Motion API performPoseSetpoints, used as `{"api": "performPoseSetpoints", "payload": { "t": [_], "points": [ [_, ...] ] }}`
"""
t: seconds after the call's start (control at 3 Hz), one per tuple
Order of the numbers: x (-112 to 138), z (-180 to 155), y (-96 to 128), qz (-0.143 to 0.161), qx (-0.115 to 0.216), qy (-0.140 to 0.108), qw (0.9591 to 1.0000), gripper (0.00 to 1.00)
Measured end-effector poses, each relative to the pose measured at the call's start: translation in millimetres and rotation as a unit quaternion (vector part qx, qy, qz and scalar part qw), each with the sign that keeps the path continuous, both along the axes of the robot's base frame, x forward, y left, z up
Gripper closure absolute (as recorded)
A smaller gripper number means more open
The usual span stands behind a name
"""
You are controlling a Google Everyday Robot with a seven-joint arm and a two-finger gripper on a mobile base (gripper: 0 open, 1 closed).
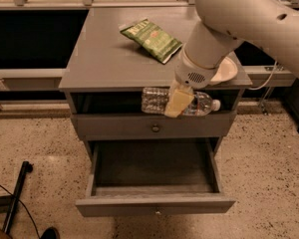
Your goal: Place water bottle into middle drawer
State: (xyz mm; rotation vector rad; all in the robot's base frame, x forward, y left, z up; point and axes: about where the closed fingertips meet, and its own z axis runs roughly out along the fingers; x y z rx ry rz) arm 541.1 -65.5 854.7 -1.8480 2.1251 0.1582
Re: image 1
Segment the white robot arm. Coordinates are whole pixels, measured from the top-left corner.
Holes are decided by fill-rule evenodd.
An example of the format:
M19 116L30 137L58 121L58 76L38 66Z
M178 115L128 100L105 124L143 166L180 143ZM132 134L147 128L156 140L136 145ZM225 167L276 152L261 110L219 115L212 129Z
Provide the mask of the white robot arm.
M299 79L299 12L278 0L195 0L199 20L179 54L164 114L178 117L225 57L248 42Z

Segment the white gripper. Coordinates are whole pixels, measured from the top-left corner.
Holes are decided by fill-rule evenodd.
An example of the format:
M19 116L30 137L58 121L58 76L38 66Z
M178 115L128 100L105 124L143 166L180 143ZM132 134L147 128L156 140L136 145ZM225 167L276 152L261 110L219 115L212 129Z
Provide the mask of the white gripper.
M184 47L178 55L175 80L169 87L164 114L177 118L193 101L193 89L205 88L219 67L219 58L207 51L189 50Z

